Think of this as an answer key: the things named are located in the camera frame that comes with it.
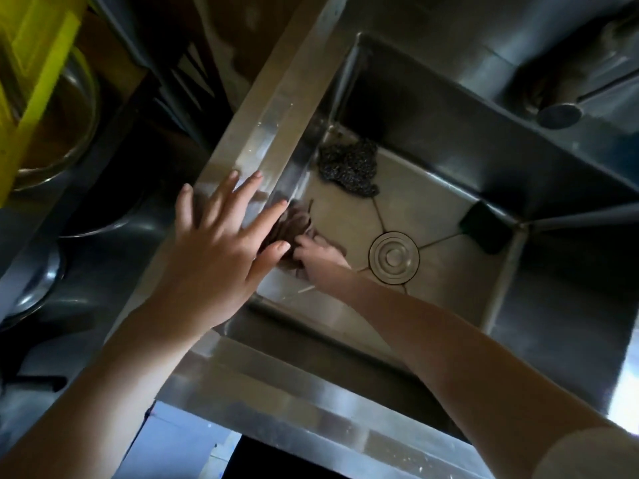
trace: sink drain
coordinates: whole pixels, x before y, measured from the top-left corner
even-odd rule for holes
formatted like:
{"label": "sink drain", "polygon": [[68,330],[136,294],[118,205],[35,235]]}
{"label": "sink drain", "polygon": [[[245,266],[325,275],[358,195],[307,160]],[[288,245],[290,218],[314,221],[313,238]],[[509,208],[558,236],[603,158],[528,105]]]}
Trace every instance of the sink drain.
{"label": "sink drain", "polygon": [[375,277],[386,284],[404,284],[419,268],[419,250],[412,239],[399,232],[388,232],[375,239],[368,252]]}

